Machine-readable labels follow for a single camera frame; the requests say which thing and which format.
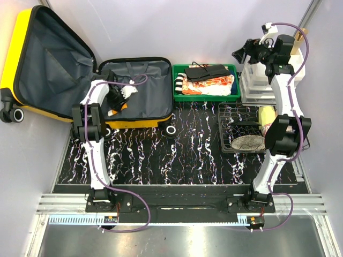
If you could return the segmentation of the gold cosmetic bottle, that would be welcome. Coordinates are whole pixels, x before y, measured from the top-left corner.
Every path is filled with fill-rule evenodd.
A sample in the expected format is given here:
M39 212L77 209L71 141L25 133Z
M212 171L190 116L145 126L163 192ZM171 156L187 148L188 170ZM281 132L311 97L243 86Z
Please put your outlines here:
M305 42L304 36L302 35L301 32L297 31L294 35L294 45L291 51L291 55L296 55L298 49L300 48L300 46Z

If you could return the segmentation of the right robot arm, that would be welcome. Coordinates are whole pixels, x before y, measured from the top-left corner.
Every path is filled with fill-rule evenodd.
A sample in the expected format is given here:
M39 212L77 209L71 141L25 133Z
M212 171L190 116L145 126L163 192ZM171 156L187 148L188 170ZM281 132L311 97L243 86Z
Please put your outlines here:
M273 205L273 187L278 175L285 163L297 159L311 128L311 119L304 117L298 104L294 86L297 71L289 62L294 41L285 34L279 35L273 46L263 39L248 39L241 49L232 53L239 63L249 56L250 64L265 65L278 113L265 134L266 154L261 169L248 191L234 202L248 212Z

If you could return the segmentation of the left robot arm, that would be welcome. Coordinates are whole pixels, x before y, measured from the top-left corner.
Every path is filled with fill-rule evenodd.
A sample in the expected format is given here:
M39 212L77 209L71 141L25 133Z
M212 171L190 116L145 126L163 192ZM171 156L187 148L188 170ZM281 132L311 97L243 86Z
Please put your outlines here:
M113 71L91 78L91 85L80 103L72 106L72 135L82 142L91 173L91 189L88 191L87 212L109 212L117 208L115 192L107 171L104 142L111 130L105 123L101 105L108 93L120 93Z

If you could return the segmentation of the navy blue garment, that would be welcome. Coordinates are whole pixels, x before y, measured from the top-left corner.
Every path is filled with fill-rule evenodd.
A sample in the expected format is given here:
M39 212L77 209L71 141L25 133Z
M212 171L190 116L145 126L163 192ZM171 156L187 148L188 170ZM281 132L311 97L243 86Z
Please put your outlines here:
M237 81L236 76L234 76L232 87L231 87L231 96L238 97L240 95L240 89L239 89L239 84Z

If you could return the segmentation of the black white striped garment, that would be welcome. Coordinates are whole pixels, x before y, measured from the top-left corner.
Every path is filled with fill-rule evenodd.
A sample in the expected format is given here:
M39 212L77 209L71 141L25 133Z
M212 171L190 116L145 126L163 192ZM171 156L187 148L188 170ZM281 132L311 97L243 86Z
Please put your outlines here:
M185 77L186 77L186 75L184 73L178 73L177 77L174 80L175 92L177 94L183 94L182 88L183 88L183 80Z

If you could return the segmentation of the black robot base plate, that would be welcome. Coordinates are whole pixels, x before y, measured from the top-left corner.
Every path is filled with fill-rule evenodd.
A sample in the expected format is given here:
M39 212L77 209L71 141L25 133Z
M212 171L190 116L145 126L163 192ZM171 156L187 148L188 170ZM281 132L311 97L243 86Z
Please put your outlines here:
M232 194L144 194L111 193L110 202L87 199L85 211L105 215L105 223L181 224L246 223L248 216L275 212L273 199L265 205L246 205L242 196Z

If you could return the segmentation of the yellow Pikachu suitcase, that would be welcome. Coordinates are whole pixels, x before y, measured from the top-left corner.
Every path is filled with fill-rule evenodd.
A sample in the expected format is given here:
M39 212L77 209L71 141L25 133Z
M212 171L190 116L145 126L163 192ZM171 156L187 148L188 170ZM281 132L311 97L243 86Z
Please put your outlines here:
M42 5L18 14L1 79L1 121L20 123L27 108L73 124L72 106L85 97L91 78L107 71L117 75L128 105L108 117L111 108L105 97L101 110L110 129L162 127L166 136L175 135L168 59L121 58L97 64L90 47Z

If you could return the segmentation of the black roll-up pouch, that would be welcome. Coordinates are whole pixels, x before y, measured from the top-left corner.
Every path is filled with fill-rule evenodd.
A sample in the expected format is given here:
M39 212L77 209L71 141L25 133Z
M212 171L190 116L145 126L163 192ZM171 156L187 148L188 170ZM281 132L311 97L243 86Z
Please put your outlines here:
M209 79L226 77L231 75L230 70L222 64L200 66L200 67L189 67L185 69L187 79L191 82L200 82Z

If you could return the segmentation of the orange floral pattern cloth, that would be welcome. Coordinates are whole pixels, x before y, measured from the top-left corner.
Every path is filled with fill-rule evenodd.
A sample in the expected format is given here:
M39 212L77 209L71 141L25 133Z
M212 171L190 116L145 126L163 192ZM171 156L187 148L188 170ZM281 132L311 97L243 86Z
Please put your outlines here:
M183 75L182 93L185 95L230 95L235 76L229 74L223 77L191 82Z

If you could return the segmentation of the orange bunny pattern garment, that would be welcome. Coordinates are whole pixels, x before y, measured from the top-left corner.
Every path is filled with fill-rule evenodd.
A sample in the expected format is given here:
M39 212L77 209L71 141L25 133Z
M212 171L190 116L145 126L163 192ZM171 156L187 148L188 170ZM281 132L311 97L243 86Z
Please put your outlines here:
M202 91L199 89L199 83L184 80L182 82L182 94L183 95L202 95Z

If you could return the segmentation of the orange white tube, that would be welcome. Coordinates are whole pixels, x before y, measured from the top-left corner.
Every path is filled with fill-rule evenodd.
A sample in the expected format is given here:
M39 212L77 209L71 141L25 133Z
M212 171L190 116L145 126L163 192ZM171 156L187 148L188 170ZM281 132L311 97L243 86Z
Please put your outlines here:
M128 107L128 105L125 103L120 108L117 108L116 110L114 110L114 109L109 110L107 112L107 115L108 115L108 117L114 116L114 115L118 114L119 112L125 110L127 107Z

